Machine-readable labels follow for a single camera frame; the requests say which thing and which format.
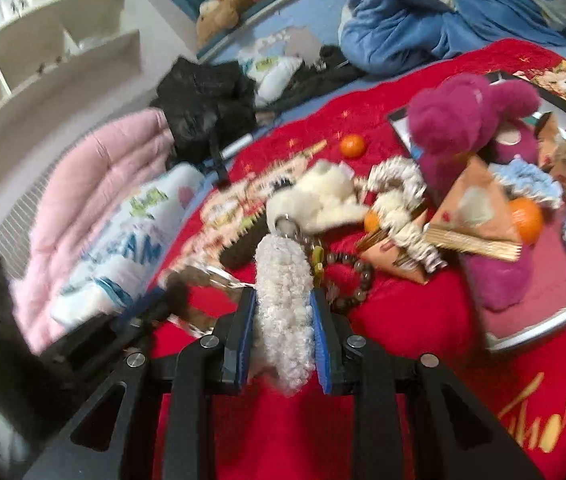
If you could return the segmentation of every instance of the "tray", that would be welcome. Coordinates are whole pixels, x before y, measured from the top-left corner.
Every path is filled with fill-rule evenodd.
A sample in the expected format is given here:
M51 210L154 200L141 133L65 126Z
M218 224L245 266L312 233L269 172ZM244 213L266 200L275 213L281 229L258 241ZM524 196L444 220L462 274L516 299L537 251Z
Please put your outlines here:
M490 72L486 77L492 84L505 79L516 79L505 72ZM561 97L537 88L542 104L536 117L545 112L554 112L559 127L566 132L566 101ZM388 116L394 131L405 145L414 160L418 162L419 148L412 144L407 128L406 108L394 111ZM532 285L524 299L503 312L491 312L478 303L474 294L473 277L460 262L466 280L473 293L479 319L486 335L486 347L491 352L513 349L547 336L566 326L566 249L561 238L561 225L566 218L566 206L546 219L540 239L533 250L534 273Z

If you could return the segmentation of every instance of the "white plush keychain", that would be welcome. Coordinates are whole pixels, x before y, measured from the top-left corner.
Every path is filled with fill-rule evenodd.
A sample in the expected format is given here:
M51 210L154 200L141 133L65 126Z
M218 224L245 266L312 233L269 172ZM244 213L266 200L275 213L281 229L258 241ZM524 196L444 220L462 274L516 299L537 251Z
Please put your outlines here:
M314 370L310 265L300 244L272 234L259 243L255 259L250 372L265 372L278 390L292 395Z

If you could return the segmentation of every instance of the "magenta plush toy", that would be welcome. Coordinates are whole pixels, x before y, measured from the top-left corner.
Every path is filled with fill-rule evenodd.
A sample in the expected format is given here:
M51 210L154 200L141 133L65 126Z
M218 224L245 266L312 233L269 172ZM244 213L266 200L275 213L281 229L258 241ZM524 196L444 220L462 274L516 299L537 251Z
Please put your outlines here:
M473 74L452 76L438 88L415 95L407 110L408 127L423 150L418 162L433 198L442 200L468 156L486 147L488 162L507 164L521 155L536 164L537 141L520 118L532 115L539 105L537 91L525 81L490 85ZM498 130L502 134L497 142Z

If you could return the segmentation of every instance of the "bracelet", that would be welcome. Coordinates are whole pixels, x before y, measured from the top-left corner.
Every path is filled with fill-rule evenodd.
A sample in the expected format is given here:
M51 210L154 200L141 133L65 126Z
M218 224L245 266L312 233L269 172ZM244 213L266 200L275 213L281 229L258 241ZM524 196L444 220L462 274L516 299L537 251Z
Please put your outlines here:
M374 280L374 267L363 260L359 260L354 254L349 253L327 253L325 264L326 266L332 264L351 266L361 280L359 288L354 291L352 296L349 298L335 298L332 301L332 310L337 314L345 315L367 298L367 292L372 288L372 281Z

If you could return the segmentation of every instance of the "white wall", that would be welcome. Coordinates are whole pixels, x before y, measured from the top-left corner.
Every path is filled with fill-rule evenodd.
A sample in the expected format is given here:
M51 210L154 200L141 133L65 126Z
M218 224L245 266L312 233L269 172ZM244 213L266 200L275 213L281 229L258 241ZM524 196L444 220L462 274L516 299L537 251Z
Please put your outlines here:
M139 29L140 44L77 74L0 132L0 223L68 145L110 118L145 107L179 55L195 59L194 23L169 0L125 0L122 21Z

